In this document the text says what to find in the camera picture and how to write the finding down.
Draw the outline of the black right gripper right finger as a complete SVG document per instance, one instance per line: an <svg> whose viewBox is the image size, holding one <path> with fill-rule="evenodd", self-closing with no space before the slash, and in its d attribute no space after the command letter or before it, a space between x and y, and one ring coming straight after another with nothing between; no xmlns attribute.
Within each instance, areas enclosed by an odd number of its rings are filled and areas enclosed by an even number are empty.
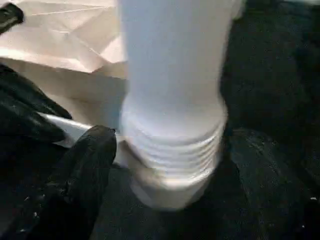
<svg viewBox="0 0 320 240"><path fill-rule="evenodd" d="M259 240L318 240L320 187L269 136L236 129L230 158L256 219Z"/></svg>

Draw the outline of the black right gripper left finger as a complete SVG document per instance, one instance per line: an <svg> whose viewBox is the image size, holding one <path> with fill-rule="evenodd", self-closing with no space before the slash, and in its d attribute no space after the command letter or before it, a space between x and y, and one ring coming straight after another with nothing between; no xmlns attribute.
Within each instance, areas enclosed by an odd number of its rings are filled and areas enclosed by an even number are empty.
<svg viewBox="0 0 320 240"><path fill-rule="evenodd" d="M86 131L38 190L27 239L89 239L116 151L115 129L97 125Z"/></svg>

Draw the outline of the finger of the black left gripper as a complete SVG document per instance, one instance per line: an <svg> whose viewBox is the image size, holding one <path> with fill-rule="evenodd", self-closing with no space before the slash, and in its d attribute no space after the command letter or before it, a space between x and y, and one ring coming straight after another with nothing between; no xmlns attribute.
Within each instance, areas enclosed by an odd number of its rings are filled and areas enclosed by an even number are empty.
<svg viewBox="0 0 320 240"><path fill-rule="evenodd" d="M72 119L70 113L49 98L31 80L0 65L0 135L29 137L47 143L63 141L59 127L41 114Z"/></svg>

